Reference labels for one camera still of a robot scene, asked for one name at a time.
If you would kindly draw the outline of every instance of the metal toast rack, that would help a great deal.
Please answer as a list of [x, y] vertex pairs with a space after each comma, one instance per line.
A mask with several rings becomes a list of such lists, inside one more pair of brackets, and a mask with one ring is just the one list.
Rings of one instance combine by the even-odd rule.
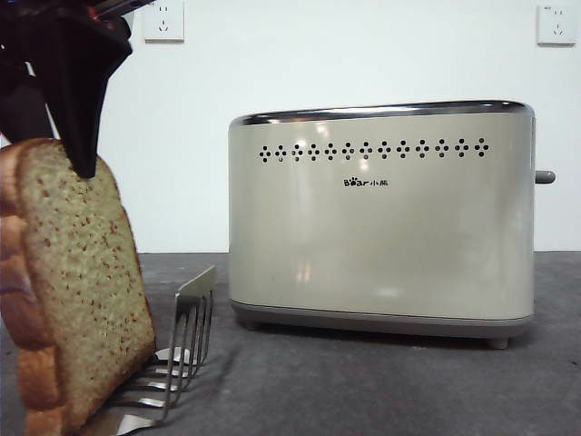
[[[208, 354], [214, 280], [212, 266], [180, 287], [175, 294], [169, 347], [156, 352], [141, 371], [113, 393], [81, 429], [82, 436], [121, 436], [163, 424]], [[143, 391], [150, 395], [142, 396]], [[153, 413], [123, 413], [121, 408]]]

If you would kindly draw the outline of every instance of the robotic arm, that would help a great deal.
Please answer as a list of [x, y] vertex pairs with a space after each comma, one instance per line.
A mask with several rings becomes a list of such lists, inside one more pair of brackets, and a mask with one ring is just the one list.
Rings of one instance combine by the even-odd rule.
[[93, 177], [107, 82], [132, 52], [121, 15], [151, 1], [0, 0], [0, 131], [53, 136], [47, 104], [74, 170]]

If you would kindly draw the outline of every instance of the toaster lever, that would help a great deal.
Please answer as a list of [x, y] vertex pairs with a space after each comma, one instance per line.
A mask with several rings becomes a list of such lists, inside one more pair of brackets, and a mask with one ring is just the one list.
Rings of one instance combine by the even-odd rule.
[[548, 170], [536, 170], [535, 171], [535, 183], [536, 184], [550, 184], [556, 179], [555, 173]]

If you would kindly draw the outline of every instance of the white wall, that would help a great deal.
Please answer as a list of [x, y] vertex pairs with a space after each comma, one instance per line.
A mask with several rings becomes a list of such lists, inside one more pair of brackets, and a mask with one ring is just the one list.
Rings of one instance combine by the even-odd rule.
[[471, 98], [535, 108], [537, 168], [557, 173], [537, 187], [536, 248], [581, 249], [581, 43], [537, 47], [536, 3], [186, 0], [183, 45], [146, 45], [137, 12], [100, 153], [139, 251], [228, 250], [227, 131], [238, 115]]

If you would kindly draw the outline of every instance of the toaster base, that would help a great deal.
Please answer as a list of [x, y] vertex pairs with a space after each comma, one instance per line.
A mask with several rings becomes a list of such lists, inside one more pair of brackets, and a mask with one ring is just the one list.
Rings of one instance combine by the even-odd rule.
[[503, 347], [503, 340], [518, 336], [527, 329], [533, 315], [508, 320], [475, 320], [428, 316], [387, 315], [378, 313], [334, 312], [246, 304], [231, 300], [240, 322], [252, 324], [302, 325], [325, 329], [358, 330], [426, 336], [482, 338], [494, 340], [494, 348]]

